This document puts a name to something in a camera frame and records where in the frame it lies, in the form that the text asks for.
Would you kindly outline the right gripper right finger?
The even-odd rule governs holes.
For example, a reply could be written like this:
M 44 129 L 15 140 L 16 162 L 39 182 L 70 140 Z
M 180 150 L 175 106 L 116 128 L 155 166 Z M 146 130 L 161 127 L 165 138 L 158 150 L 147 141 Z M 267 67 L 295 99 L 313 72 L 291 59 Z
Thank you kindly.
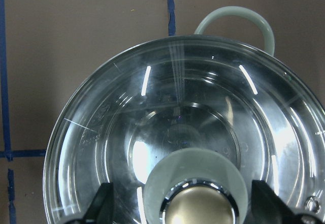
M 304 223 L 262 180 L 252 181 L 251 212 L 257 223 Z

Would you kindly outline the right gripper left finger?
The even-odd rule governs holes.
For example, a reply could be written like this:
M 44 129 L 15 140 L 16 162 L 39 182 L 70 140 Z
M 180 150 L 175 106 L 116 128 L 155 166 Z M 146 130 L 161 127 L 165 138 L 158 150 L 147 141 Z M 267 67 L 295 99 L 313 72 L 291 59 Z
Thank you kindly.
M 114 184 L 102 183 L 82 217 L 70 217 L 66 223 L 113 223 Z

